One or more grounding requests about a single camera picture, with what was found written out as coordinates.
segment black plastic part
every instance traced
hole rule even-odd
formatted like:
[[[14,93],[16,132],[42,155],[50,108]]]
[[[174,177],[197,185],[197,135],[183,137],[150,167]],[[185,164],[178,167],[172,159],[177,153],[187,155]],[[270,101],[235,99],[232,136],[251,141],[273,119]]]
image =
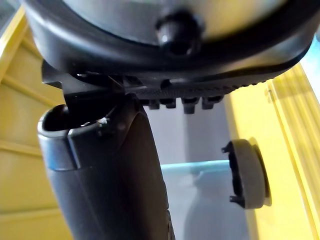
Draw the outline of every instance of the black plastic part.
[[[196,104],[199,102],[198,97],[193,98],[181,98],[183,104],[183,111],[185,114],[194,114]]]
[[[202,109],[210,110],[214,108],[214,105],[219,103],[224,96],[214,96],[214,97],[203,97],[202,98]]]
[[[103,118],[125,96],[123,86],[107,75],[79,75],[76,78],[57,71],[45,60],[41,71],[45,84],[63,90],[67,111],[72,115],[73,123],[87,123]]]
[[[190,57],[200,50],[202,30],[188,10],[165,16],[156,28],[159,46],[169,56]]]
[[[126,97],[106,118],[73,129],[63,108],[42,117],[38,136],[74,239],[173,240],[166,186],[139,101]]]
[[[172,58],[159,47],[95,27],[61,0],[23,2],[35,43],[50,65],[71,74],[134,76],[141,86],[126,91],[143,100],[222,96],[233,86],[274,78],[304,56],[320,21],[319,1],[289,1],[248,29],[204,43],[190,58]],[[189,81],[160,88],[180,78]]]
[[[230,196],[230,202],[244,209],[261,208],[266,198],[267,180],[254,148],[247,140],[238,139],[230,141],[222,152],[228,153],[232,172],[235,196]]]

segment black knob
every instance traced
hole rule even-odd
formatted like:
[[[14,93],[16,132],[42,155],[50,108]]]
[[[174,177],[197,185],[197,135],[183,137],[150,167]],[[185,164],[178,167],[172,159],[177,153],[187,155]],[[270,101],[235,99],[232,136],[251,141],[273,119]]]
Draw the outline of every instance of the black knob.
[[[172,57],[189,57],[200,50],[202,29],[186,10],[162,18],[156,29],[160,48]]]

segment small screw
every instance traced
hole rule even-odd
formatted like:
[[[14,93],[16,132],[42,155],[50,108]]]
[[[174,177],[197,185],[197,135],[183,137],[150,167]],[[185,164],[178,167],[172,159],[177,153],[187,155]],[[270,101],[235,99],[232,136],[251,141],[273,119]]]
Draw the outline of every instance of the small screw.
[[[109,118],[101,118],[97,121],[98,123],[98,130],[97,133],[100,137],[106,135],[106,134],[112,134],[113,130],[110,124]]]

